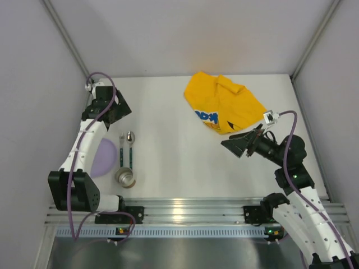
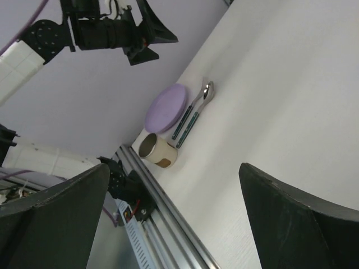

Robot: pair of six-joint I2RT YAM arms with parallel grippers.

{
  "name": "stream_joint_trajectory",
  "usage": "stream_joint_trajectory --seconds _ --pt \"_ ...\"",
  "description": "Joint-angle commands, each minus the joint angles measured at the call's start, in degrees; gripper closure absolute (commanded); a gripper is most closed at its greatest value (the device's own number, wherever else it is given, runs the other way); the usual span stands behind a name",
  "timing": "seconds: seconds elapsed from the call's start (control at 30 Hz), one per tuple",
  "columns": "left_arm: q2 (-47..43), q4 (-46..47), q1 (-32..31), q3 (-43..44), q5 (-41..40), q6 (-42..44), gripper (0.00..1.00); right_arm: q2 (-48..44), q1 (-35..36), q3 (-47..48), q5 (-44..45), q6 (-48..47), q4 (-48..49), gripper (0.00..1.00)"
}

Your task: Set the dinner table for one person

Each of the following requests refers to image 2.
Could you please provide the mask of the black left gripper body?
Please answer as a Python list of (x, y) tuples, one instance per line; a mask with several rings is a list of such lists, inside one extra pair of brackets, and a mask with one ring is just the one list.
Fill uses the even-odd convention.
[(81, 50), (123, 48), (132, 56), (146, 47), (136, 26), (132, 7), (125, 1), (107, 1), (109, 13), (101, 13), (99, 1), (60, 1), (63, 22), (70, 22), (74, 42)]

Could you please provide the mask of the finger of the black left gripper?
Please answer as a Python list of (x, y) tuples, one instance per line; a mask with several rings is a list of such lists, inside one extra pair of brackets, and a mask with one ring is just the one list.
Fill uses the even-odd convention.
[(164, 26), (146, 0), (137, 0), (142, 21), (138, 28), (147, 45), (177, 43), (178, 38)]
[(124, 47), (123, 52), (131, 66), (159, 59), (159, 55), (148, 47)]

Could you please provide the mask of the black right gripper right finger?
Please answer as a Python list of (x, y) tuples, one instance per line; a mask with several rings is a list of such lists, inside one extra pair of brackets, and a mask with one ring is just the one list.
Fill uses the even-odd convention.
[(358, 211), (243, 163), (239, 179), (262, 268), (358, 268)]

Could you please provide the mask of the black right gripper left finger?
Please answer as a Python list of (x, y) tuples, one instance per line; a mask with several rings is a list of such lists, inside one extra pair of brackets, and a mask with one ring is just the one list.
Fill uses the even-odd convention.
[(1, 268), (85, 268), (109, 174), (99, 164), (1, 205)]

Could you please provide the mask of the purple plastic plate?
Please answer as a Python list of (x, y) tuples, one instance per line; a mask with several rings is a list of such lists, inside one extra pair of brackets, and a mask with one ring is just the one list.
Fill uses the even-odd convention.
[(181, 116), (188, 93), (184, 85), (173, 84), (163, 90), (146, 112), (144, 129), (149, 133), (163, 133)]

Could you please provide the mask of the fork with green handle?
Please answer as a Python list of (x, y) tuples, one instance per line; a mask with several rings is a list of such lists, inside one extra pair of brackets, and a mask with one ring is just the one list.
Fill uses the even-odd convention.
[(197, 94), (197, 96), (193, 99), (192, 103), (188, 106), (188, 108), (186, 109), (184, 115), (182, 116), (182, 118), (179, 121), (178, 126), (176, 127), (175, 131), (172, 134), (171, 139), (175, 140), (181, 129), (183, 128), (185, 122), (187, 121), (188, 117), (190, 116), (193, 108), (195, 107), (196, 103), (201, 100), (204, 99), (207, 96), (207, 89), (206, 89), (206, 85), (209, 82), (209, 79), (207, 77), (203, 77), (202, 79), (202, 85), (201, 85), (201, 89), (199, 91), (199, 93)]

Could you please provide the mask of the spoon with green handle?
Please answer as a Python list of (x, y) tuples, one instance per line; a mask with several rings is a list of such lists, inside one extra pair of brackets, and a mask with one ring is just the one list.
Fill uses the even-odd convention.
[(192, 127), (194, 126), (196, 120), (198, 119), (200, 113), (202, 112), (202, 110), (204, 109), (204, 107), (211, 102), (211, 100), (213, 99), (214, 95), (215, 95), (215, 90), (214, 90), (214, 82), (213, 81), (209, 81), (206, 85), (206, 89), (207, 89), (207, 96), (202, 100), (202, 104), (198, 107), (197, 111), (194, 112), (191, 120), (188, 122), (188, 125), (186, 126), (184, 132), (182, 133), (181, 137), (179, 138), (177, 144), (176, 144), (176, 148), (179, 149), (182, 144), (184, 143), (185, 139), (187, 138), (190, 130), (192, 129)]

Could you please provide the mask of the beige metal cup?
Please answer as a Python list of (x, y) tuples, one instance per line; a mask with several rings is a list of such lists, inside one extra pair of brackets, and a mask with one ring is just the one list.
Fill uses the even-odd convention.
[(141, 142), (138, 155), (161, 168), (168, 168), (175, 163), (178, 151), (165, 139), (155, 133), (150, 133)]

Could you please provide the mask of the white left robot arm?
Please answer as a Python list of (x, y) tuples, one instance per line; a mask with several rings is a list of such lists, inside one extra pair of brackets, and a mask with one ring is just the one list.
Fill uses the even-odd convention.
[(121, 48), (134, 66), (159, 59), (151, 44), (176, 43), (147, 1), (137, 1), (142, 21), (136, 24), (125, 1), (107, 1), (109, 13), (101, 13), (99, 1), (60, 1), (62, 22), (38, 20), (41, 1), (20, 31), (1, 49), (1, 104), (41, 68), (68, 47), (71, 52)]

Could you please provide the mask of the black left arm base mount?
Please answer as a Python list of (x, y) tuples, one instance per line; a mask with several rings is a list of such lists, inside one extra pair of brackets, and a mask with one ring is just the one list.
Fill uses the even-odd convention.
[(138, 173), (132, 170), (126, 174), (121, 160), (115, 161), (102, 156), (98, 159), (109, 167), (108, 192), (110, 195), (133, 208), (132, 213), (125, 219), (129, 220), (134, 216), (137, 221), (147, 220), (157, 204)]

